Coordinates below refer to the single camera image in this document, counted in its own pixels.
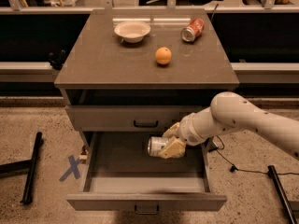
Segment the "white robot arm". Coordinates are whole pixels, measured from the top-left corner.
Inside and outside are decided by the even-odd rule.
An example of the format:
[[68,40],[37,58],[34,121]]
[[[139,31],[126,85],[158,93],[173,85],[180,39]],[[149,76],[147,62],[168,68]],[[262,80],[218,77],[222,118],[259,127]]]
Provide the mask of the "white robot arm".
[[233,92],[217,94],[210,107],[171,126],[163,134],[168,142],[158,156],[178,157],[187,145],[197,146],[210,137],[238,130],[260,135],[295,159],[299,156],[299,121],[268,113]]

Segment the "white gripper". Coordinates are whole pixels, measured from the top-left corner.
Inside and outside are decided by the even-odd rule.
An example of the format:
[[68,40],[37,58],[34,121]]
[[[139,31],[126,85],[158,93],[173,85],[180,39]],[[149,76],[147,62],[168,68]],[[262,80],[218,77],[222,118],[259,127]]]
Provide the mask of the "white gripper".
[[206,137],[201,133],[204,117],[205,115],[201,112],[191,113],[184,117],[180,123],[177,122],[167,129],[163,134],[163,138],[170,139],[158,156],[163,159],[180,158],[185,154],[186,144],[197,146],[204,143]]

